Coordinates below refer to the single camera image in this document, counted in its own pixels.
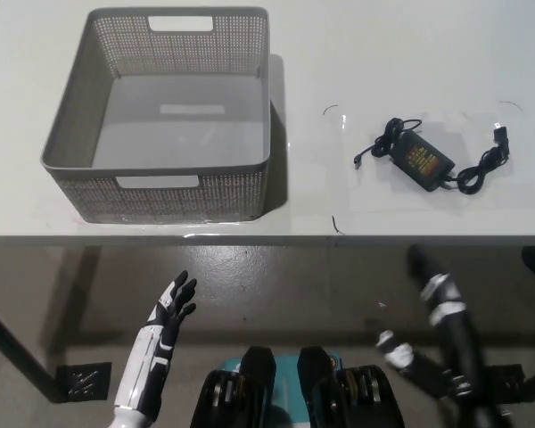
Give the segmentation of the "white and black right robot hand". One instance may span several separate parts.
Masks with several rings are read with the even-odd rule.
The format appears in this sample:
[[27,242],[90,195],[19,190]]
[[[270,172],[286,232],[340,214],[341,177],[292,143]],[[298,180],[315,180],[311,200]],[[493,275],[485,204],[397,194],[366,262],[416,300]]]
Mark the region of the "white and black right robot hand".
[[417,352],[393,331],[378,334],[375,347],[387,365],[427,395],[440,399],[480,395],[487,390],[484,362],[469,311],[452,275],[425,248],[407,250],[407,269],[440,337],[441,364]]

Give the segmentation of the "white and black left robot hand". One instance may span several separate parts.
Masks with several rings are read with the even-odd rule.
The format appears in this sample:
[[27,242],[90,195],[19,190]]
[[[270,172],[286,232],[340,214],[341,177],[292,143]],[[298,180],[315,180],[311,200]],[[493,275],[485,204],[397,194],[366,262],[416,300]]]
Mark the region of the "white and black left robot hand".
[[169,374],[180,326],[193,313],[197,281],[182,271],[156,301],[139,330],[119,383],[115,406],[136,411],[155,422]]

